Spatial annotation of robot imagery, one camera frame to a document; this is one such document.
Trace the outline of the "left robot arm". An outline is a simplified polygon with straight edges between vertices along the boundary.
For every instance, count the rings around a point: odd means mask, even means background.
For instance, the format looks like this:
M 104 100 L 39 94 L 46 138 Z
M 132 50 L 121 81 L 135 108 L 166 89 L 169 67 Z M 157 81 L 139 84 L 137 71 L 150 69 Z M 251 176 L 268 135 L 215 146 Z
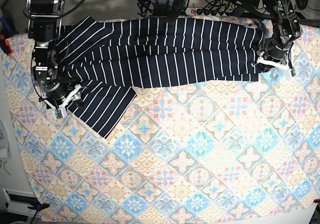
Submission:
M 301 34 L 294 0 L 262 0 L 263 7 L 271 15 L 272 36 L 263 41 L 252 67 L 263 72 L 272 68 L 283 70 L 287 78 L 295 76 L 291 62 L 291 48 Z

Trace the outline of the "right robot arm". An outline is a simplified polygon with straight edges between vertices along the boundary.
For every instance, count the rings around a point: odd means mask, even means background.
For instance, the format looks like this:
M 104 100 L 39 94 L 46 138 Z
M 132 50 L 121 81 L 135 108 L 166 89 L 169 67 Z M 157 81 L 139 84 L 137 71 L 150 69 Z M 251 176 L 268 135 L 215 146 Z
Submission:
M 40 102 L 47 108 L 65 109 L 70 102 L 83 106 L 81 85 L 72 77 L 58 73 L 65 60 L 57 54 L 57 40 L 67 38 L 61 34 L 65 0 L 27 0 L 23 13 L 28 18 L 28 37 L 35 41 L 30 64 L 32 85 Z

